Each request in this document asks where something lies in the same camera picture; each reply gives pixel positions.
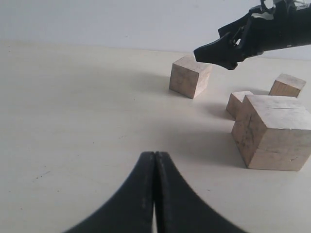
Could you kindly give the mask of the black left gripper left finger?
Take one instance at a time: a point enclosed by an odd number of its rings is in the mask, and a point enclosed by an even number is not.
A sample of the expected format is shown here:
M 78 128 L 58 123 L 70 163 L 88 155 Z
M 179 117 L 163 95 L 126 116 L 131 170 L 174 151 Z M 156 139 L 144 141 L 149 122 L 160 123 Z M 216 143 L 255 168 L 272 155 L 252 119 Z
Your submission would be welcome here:
M 151 233 L 155 153 L 143 152 L 117 192 L 68 233 Z

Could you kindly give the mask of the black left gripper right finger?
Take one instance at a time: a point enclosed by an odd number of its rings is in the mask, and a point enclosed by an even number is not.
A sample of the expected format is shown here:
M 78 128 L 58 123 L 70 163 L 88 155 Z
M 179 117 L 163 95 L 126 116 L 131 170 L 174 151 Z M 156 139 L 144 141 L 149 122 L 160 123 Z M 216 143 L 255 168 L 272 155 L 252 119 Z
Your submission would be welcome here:
M 155 153 L 154 200 L 159 233 L 243 233 L 188 185 L 167 152 Z

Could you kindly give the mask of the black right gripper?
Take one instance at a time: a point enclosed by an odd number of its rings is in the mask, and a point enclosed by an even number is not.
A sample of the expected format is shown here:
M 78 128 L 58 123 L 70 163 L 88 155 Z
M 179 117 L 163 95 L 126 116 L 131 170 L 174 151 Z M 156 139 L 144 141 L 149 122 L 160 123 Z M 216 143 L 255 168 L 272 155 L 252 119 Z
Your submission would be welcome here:
M 240 19 L 221 27 L 220 38 L 193 51 L 195 60 L 234 70 L 237 61 L 266 51 L 311 43 L 311 5 L 301 0 L 275 0 L 268 8 L 262 0 Z

